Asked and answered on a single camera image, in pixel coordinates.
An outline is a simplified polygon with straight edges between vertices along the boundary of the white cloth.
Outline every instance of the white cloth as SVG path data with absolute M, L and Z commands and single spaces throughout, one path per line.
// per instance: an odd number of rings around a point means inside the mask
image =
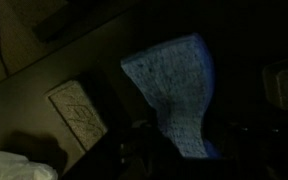
M 48 165 L 29 162 L 21 155 L 0 152 L 0 180 L 57 180 Z

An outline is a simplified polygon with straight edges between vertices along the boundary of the dark object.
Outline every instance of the dark object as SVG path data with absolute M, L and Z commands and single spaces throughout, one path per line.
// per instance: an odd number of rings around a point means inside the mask
M 288 59 L 267 66 L 263 71 L 267 99 L 281 109 L 288 109 Z
M 237 145 L 240 179 L 288 180 L 287 129 L 232 126 L 229 133 Z
M 83 179 L 237 179 L 231 160 L 185 160 L 157 128 L 108 132 L 64 177 Z
M 42 42 L 55 40 L 60 36 L 83 34 L 104 24 L 139 1 L 72 0 L 34 27 L 33 31 Z
M 108 81 L 106 74 L 98 67 L 80 74 L 76 80 L 81 83 L 85 93 L 92 100 L 94 107 L 107 128 L 125 129 L 132 125 L 114 88 Z

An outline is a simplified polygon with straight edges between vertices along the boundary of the white fabric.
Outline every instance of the white fabric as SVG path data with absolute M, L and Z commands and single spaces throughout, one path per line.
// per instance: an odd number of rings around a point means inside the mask
M 0 152 L 0 180 L 57 180 L 56 171 L 21 155 Z

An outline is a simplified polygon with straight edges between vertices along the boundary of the dark surface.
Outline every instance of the dark surface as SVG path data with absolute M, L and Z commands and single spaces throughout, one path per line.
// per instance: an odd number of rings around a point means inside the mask
M 91 67 L 102 68 L 129 116 L 146 119 L 147 104 L 120 60 L 192 32 L 204 38 L 216 69 L 206 121 L 288 127 L 288 111 L 266 101 L 262 82 L 264 66 L 288 58 L 288 1 L 161 0 L 139 4 L 0 83 L 0 142 L 15 130 L 51 134 L 68 153 L 70 168 L 83 152 L 45 93 Z M 209 134 L 222 137 L 220 132 Z

